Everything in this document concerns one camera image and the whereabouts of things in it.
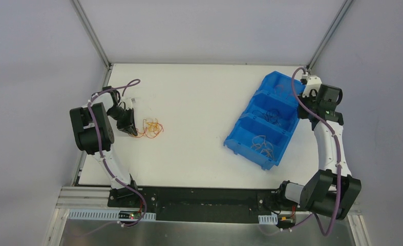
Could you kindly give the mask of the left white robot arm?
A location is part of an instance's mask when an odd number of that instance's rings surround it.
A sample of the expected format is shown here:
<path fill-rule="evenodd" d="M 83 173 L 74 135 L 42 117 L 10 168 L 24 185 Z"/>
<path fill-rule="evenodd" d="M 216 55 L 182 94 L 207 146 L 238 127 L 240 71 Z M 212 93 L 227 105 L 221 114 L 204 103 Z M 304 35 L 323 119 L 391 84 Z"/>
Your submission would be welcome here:
<path fill-rule="evenodd" d="M 114 150 L 115 136 L 109 119 L 116 121 L 116 128 L 122 133 L 130 136 L 138 133 L 134 109 L 120 103 L 117 88 L 103 87 L 87 104 L 71 109 L 69 115 L 78 149 L 93 156 L 111 182 L 110 200 L 121 200 L 127 207 L 135 207 L 140 202 L 140 193 Z"/>

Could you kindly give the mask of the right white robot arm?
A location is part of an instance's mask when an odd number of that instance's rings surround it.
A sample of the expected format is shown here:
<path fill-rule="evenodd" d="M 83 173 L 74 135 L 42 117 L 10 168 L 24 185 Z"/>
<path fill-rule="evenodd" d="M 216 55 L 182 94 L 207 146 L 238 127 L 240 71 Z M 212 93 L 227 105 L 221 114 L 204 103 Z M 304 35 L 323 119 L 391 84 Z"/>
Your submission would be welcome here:
<path fill-rule="evenodd" d="M 343 220 L 362 189 L 361 181 L 352 176 L 347 166 L 342 140 L 344 120 L 335 110 L 343 92 L 324 84 L 307 85 L 298 99 L 298 118 L 311 122 L 316 138 L 319 170 L 304 186 L 282 182 L 275 205 L 281 210 L 299 205 L 311 213 Z"/>

